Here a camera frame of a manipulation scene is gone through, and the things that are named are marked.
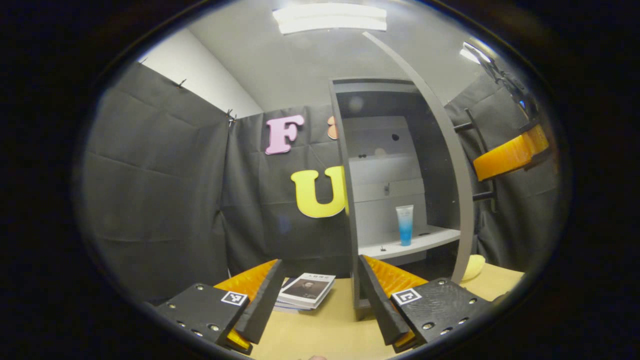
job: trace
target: blue tube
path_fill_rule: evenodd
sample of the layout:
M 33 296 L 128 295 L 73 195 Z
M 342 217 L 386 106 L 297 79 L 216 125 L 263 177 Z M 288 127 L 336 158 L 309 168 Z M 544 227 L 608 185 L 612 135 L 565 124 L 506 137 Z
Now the blue tube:
M 402 246 L 411 245 L 413 232 L 413 205 L 397 206 L 398 229 L 400 230 L 400 244 Z

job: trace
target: ceiling light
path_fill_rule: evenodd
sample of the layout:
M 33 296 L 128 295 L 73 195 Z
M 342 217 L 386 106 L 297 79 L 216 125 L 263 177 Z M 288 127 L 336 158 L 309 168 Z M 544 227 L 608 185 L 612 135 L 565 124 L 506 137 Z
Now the ceiling light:
M 480 57 L 482 57 L 482 59 L 483 59 L 484 61 L 487 61 L 487 62 L 489 62 L 489 63 L 491 62 L 491 59 L 489 59 L 489 57 L 487 57 L 487 55 L 483 54 L 483 52 L 482 52 L 482 51 L 480 51 L 480 50 L 476 49 L 474 46 L 471 46 L 471 45 L 470 45 L 469 43 L 467 43 L 467 42 L 464 42 L 464 43 L 462 44 L 462 50 L 460 50 L 460 54 L 461 54 L 462 56 L 466 57 L 467 59 L 469 59 L 469 60 L 473 61 L 474 63 L 476 63 L 476 64 L 480 64 L 480 60 L 478 60 L 478 58 L 477 58 L 477 57 L 476 57 L 476 55 L 474 54 L 475 52 L 473 52 L 473 53 L 472 53 L 470 50 L 468 50 L 468 48 L 471 48 L 471 49 L 473 49 L 473 50 L 477 51 L 477 52 L 480 54 Z
M 273 17 L 283 34 L 315 29 L 351 28 L 387 30 L 387 11 L 372 6 L 325 3 L 289 6 Z

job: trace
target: shelf board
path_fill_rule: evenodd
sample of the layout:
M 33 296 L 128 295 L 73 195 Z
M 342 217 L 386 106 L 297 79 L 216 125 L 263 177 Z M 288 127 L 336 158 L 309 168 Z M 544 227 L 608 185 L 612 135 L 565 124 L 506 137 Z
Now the shelf board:
M 454 229 L 445 229 L 443 227 L 429 226 L 430 234 L 415 236 L 411 239 L 411 245 L 402 246 L 400 240 L 377 243 L 375 245 L 367 245 L 358 247 L 359 255 L 366 255 L 374 259 L 396 258 L 402 255 L 413 254 L 414 252 L 431 249 L 450 243 L 460 239 L 460 231 Z M 399 233 L 390 233 L 389 239 L 398 239 Z M 384 247 L 387 251 L 380 251 L 380 247 Z

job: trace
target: yellow letter u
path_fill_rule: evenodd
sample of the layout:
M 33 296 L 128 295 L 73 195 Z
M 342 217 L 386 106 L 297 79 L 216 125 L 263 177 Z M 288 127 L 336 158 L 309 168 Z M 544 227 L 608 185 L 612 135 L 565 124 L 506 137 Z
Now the yellow letter u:
M 316 198 L 316 179 L 318 172 L 303 170 L 291 174 L 296 183 L 296 202 L 300 212 L 312 218 L 332 217 L 344 209 L 344 174 L 342 167 L 330 167 L 324 174 L 331 178 L 333 200 L 328 204 L 320 204 Z

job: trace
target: ceiling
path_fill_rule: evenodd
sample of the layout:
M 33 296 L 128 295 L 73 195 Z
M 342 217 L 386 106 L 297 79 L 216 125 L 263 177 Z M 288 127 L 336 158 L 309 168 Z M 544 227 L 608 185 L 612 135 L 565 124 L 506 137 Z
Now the ceiling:
M 308 2 L 238 0 L 205 15 L 189 30 L 264 111 L 329 104 L 330 78 L 407 78 L 362 30 L 282 35 L 272 11 Z M 443 104 L 482 73 L 480 66 L 459 54 L 470 35 L 423 4 L 350 2 L 387 10 L 387 31 L 371 33 L 411 64 Z

